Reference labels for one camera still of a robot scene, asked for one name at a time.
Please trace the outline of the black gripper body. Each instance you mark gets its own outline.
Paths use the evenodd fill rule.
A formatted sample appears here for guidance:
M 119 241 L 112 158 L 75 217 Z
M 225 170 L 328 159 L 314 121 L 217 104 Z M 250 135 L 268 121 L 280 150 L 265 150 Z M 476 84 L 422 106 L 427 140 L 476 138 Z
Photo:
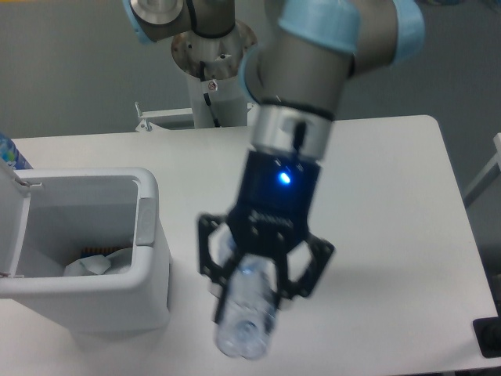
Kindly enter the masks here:
M 292 154 L 251 151 L 235 206 L 227 216 L 237 249 L 279 264 L 306 240 L 321 167 Z

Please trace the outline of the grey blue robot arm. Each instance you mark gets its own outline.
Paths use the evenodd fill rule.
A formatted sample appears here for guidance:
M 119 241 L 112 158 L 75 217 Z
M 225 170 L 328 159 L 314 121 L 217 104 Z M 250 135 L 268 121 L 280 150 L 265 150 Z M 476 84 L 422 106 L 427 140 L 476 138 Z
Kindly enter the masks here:
M 234 207 L 198 219 L 199 271 L 219 286 L 214 321 L 234 296 L 237 268 L 249 255 L 276 269 L 272 309 L 308 297 L 334 246 L 309 231 L 308 214 L 345 82 L 416 55 L 425 23 L 414 1 L 287 1 L 276 39 L 232 46 L 232 1 L 126 1 L 138 39 L 186 35 L 191 64 L 218 80 L 212 63 L 238 61 L 232 74 L 260 107 Z

